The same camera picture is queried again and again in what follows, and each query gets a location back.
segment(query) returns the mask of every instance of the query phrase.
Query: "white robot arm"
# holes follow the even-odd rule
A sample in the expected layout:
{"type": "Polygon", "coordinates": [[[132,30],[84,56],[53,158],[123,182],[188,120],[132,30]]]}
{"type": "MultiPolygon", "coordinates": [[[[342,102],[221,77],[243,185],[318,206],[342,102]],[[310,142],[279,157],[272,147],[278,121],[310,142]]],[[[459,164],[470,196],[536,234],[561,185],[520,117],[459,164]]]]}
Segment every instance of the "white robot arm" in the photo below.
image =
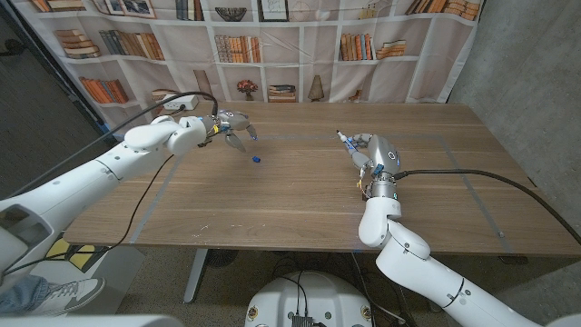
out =
{"type": "Polygon", "coordinates": [[[59,233],[80,213],[111,192],[121,182],[148,173],[164,161],[163,148],[183,155],[194,146],[205,146],[216,134],[225,134],[226,143],[244,151],[232,130],[256,132],[248,116],[221,110],[216,116],[183,117],[176,123],[161,116],[149,125],[127,132],[122,143],[32,191],[0,201],[0,212],[18,212],[11,223],[0,219],[0,292],[12,287],[34,267],[11,271],[44,258],[59,233]]]}
{"type": "Polygon", "coordinates": [[[401,209],[392,176],[399,171],[399,156],[392,144],[377,135],[348,138],[337,132],[360,177],[373,170],[359,237],[367,246],[382,249],[376,264],[388,278],[427,297],[463,326],[539,326],[432,258],[429,245],[395,221],[401,209]],[[371,159],[358,147],[368,147],[371,159]]]}

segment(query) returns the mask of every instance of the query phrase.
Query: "small blue object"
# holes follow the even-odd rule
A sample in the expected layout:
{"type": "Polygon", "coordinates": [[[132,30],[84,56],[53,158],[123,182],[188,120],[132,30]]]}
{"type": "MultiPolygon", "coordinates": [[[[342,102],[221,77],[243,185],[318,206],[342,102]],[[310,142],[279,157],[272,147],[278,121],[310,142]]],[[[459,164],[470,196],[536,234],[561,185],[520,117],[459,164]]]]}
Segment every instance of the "small blue object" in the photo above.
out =
{"type": "Polygon", "coordinates": [[[378,166],[375,168],[375,171],[373,171],[373,174],[376,175],[378,173],[381,173],[381,171],[383,170],[383,164],[378,164],[378,166]]]}

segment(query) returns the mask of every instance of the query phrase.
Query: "wooden table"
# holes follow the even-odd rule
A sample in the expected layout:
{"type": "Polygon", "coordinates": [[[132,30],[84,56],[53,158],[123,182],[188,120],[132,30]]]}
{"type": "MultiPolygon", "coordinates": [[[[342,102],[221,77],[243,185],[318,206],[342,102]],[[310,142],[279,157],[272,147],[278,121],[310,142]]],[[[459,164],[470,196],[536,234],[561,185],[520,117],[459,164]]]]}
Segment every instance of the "wooden table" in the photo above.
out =
{"type": "MultiPolygon", "coordinates": [[[[163,168],[124,243],[256,250],[370,250],[358,237],[365,203],[335,131],[387,137],[402,170],[474,168],[537,188],[472,111],[449,104],[229,103],[259,135],[247,153],[222,137],[163,168]],[[254,163],[252,157],[261,158],[254,163]]],[[[201,104],[193,114],[210,112],[201,104]]],[[[117,243],[153,173],[123,183],[64,238],[117,243]]],[[[398,181],[403,217],[433,253],[581,255],[581,246],[521,191],[474,175],[398,181]]]]}

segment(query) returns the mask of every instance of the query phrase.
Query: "printed backdrop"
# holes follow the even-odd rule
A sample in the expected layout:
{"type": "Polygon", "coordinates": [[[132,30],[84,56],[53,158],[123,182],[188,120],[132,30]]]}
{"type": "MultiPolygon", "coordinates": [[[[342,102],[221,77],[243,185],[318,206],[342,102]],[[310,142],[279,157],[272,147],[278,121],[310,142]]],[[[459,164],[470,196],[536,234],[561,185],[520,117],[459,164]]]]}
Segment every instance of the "printed backdrop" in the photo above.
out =
{"type": "Polygon", "coordinates": [[[14,3],[110,125],[164,90],[245,101],[241,80],[261,102],[443,103],[480,12],[478,0],[14,3]]]}

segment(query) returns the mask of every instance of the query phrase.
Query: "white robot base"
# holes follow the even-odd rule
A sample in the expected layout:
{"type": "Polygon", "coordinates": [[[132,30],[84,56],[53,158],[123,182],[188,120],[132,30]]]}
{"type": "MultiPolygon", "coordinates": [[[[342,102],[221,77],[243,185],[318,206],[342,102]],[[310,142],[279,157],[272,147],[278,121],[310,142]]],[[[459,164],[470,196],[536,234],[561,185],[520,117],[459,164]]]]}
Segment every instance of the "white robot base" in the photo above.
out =
{"type": "MultiPolygon", "coordinates": [[[[284,277],[297,281],[300,272],[284,277]]],[[[303,326],[370,327],[369,302],[355,287],[325,272],[304,271],[300,274],[299,316],[297,284],[283,278],[268,283],[248,305],[245,327],[303,326]]]]}

